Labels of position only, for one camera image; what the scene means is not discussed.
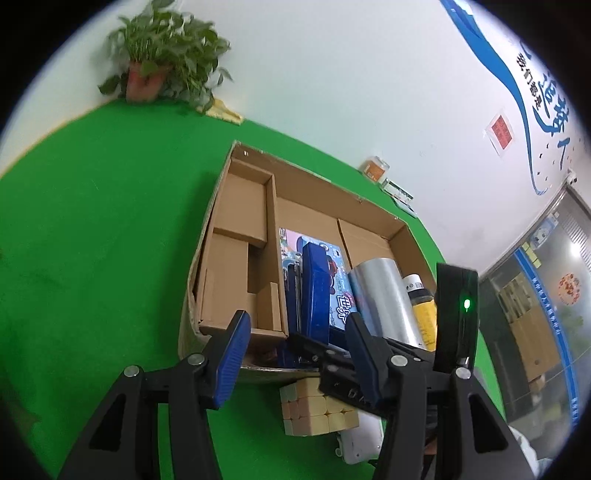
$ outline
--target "open cardboard box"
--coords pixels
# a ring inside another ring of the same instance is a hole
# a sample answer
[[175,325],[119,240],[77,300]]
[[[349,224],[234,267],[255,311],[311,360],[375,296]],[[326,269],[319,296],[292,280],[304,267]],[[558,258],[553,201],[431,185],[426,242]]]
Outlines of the open cardboard box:
[[236,310],[251,315],[242,380],[294,380],[310,370],[263,366],[287,333],[279,228],[337,245],[349,271],[376,257],[396,260],[431,291],[433,275],[408,226],[381,207],[272,155],[235,142],[217,180],[191,262],[178,337],[184,358],[224,330]]

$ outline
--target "blue wall mural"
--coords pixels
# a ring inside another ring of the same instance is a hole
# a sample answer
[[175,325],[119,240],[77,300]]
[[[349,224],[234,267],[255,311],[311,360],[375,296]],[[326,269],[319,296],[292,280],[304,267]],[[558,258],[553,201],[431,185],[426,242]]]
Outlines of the blue wall mural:
[[557,83],[550,73],[543,74],[543,80],[535,81],[534,74],[530,64],[532,63],[532,54],[525,48],[523,43],[519,42],[522,52],[515,58],[517,66],[524,74],[523,79],[519,78],[520,82],[524,82],[522,88],[525,91],[529,90],[531,97],[524,101],[519,85],[515,76],[511,73],[507,64],[501,59],[499,54],[491,46],[489,41],[485,38],[482,31],[476,24],[471,12],[466,11],[461,5],[454,0],[440,0],[445,7],[449,17],[454,22],[455,26],[466,40],[470,49],[474,52],[476,58],[491,72],[511,93],[515,99],[515,103],[521,113],[523,128],[525,133],[525,143],[527,146],[527,156],[530,169],[530,178],[532,187],[537,195],[543,195],[548,190],[548,187],[539,186],[537,181],[540,171],[534,168],[532,160],[532,141],[530,122],[528,121],[527,111],[530,108],[526,103],[531,102],[531,109],[533,111],[533,118],[542,132],[549,134],[551,139],[546,145],[550,148],[551,145],[556,144],[556,148],[561,150],[560,170],[563,169],[565,154],[567,146],[570,144],[570,137],[564,134],[564,127],[569,121],[570,109],[567,106],[566,98],[562,98],[557,93]]

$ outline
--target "green floor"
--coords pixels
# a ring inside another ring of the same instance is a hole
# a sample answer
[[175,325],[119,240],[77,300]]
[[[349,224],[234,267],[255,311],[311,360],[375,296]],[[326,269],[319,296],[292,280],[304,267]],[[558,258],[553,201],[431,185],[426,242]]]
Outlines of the green floor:
[[[410,224],[433,269],[442,260],[421,223],[357,171],[255,123],[119,101],[73,122],[0,180],[0,367],[39,418],[29,440],[53,475],[125,366],[177,361],[187,270],[233,140],[392,211]],[[480,340],[477,365],[502,408]],[[371,477],[372,467],[335,457],[331,435],[285,436],[276,387],[237,386],[210,422],[226,479]],[[164,479],[171,478],[166,446],[163,436]]]

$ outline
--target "green leaves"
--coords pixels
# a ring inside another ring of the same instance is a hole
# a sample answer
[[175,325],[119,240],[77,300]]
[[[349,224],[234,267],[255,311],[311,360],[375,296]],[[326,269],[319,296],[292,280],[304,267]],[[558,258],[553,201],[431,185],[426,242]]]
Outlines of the green leaves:
[[[131,20],[119,17],[122,25],[109,34],[111,56],[141,63],[139,73],[149,76],[161,66],[170,67],[162,95],[190,102],[205,112],[215,101],[210,79],[219,75],[215,84],[231,81],[228,71],[219,67],[219,57],[230,49],[230,42],[218,36],[213,22],[195,18],[190,12],[169,9],[173,0],[151,0]],[[117,85],[125,95],[127,70],[121,76],[108,78],[99,87],[112,93]]]
[[154,10],[160,10],[161,8],[166,8],[173,3],[174,0],[152,0],[152,8]]
[[191,72],[197,72],[197,63],[191,57],[185,57],[185,63]]
[[205,105],[203,105],[203,110],[202,112],[205,113],[207,112],[211,107],[213,107],[213,103],[216,101],[216,99],[213,97],[213,93],[211,92],[211,90],[209,91],[209,100],[207,101],[207,103]]
[[142,66],[139,68],[139,74],[142,77],[147,77],[152,73],[158,71],[158,64],[152,60],[146,60],[142,62]]
[[230,72],[227,71],[224,67],[219,67],[218,71],[220,72],[220,75],[226,77],[228,80],[230,80],[231,82],[234,81],[234,79],[232,78],[232,76],[230,75]]
[[115,91],[120,81],[121,77],[119,75],[113,75],[107,78],[102,85],[99,85],[99,91],[103,95],[110,95]]

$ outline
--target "screw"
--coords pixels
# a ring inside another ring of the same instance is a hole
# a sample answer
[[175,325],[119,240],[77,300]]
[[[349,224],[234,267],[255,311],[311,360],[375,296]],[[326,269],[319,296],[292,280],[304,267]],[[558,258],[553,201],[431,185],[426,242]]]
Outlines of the screw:
[[204,361],[205,357],[200,353],[194,353],[187,357],[187,362],[189,362],[189,365],[198,366],[201,365]]
[[394,355],[390,361],[392,362],[393,366],[395,367],[404,367],[408,363],[408,360],[405,356],[402,355]]
[[126,377],[135,377],[139,373],[139,367],[137,365],[130,365],[123,370],[123,374]]
[[456,368],[456,376],[462,380],[470,380],[472,373],[467,368],[459,367]]

